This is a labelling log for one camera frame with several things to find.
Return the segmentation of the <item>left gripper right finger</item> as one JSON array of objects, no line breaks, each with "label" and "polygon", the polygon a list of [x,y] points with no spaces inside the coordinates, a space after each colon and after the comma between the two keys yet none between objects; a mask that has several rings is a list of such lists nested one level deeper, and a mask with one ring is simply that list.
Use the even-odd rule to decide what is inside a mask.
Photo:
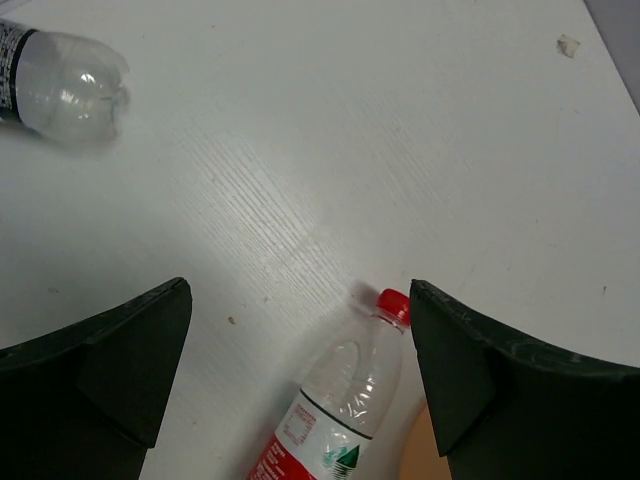
[{"label": "left gripper right finger", "polygon": [[635,479],[639,371],[546,343],[425,280],[410,319],[438,453],[455,479]]}]

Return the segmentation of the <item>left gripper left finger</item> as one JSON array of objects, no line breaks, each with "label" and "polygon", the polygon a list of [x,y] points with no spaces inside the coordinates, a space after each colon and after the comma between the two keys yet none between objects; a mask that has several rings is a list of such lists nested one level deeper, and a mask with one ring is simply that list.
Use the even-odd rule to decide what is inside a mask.
[{"label": "left gripper left finger", "polygon": [[183,278],[1,351],[4,479],[137,479],[192,315]]}]

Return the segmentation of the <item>blue label water bottle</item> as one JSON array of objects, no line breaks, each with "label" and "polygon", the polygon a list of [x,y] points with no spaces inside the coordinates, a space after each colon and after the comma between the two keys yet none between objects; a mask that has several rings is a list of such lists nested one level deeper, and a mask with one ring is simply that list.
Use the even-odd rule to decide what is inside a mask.
[{"label": "blue label water bottle", "polygon": [[129,104],[125,58],[94,39],[1,20],[1,121],[64,144],[103,143]]}]

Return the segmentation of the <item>red label water bottle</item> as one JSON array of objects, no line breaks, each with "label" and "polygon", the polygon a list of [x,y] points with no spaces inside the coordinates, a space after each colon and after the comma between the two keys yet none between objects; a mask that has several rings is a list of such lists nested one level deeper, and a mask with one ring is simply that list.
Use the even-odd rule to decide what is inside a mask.
[{"label": "red label water bottle", "polygon": [[379,430],[402,370],[409,299],[385,289],[303,379],[251,479],[348,479]]}]

